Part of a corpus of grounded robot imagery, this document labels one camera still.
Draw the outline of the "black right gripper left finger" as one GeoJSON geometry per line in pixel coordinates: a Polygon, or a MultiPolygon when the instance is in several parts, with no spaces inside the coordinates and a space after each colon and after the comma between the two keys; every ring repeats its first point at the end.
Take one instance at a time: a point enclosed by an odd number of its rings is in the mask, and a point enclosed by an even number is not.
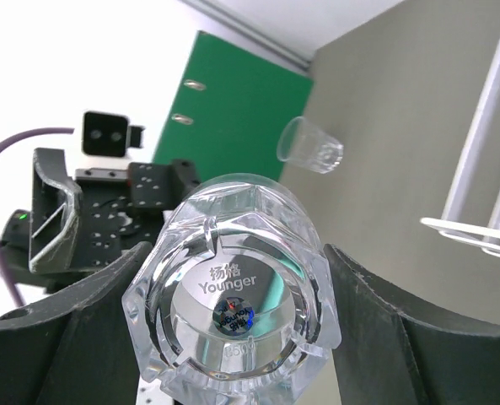
{"type": "Polygon", "coordinates": [[[0,317],[0,404],[133,404],[139,371],[121,303],[152,246],[0,317]]]}

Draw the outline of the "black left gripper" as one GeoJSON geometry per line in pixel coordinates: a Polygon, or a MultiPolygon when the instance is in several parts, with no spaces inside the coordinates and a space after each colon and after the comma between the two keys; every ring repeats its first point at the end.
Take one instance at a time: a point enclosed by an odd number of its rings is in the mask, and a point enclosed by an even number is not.
{"type": "Polygon", "coordinates": [[[79,169],[74,180],[62,149],[36,148],[30,271],[65,273],[74,254],[74,270],[92,272],[139,242],[153,244],[164,213],[200,183],[195,164],[186,159],[167,165],[132,162],[123,170],[79,169]]]}

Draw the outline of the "clear heavy-base glass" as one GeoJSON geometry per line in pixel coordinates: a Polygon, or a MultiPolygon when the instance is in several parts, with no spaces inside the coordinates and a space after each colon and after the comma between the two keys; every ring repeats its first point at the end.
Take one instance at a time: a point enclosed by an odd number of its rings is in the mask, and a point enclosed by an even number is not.
{"type": "Polygon", "coordinates": [[[260,175],[186,197],[122,305],[141,377],[183,404],[293,404],[341,343],[317,231],[260,175]]]}

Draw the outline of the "clear faceted plastic cup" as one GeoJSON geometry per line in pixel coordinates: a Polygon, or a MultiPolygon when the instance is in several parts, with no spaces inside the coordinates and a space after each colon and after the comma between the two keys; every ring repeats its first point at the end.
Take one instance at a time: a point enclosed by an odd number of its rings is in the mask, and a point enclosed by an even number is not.
{"type": "Polygon", "coordinates": [[[342,161],[343,145],[304,116],[294,117],[282,130],[277,158],[319,174],[332,172],[342,161]]]}

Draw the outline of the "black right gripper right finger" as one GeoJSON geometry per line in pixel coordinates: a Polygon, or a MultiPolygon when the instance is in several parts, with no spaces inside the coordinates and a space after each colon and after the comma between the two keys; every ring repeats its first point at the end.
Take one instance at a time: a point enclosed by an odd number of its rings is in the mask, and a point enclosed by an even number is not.
{"type": "Polygon", "coordinates": [[[500,404],[500,325],[427,302],[333,245],[344,404],[500,404]]]}

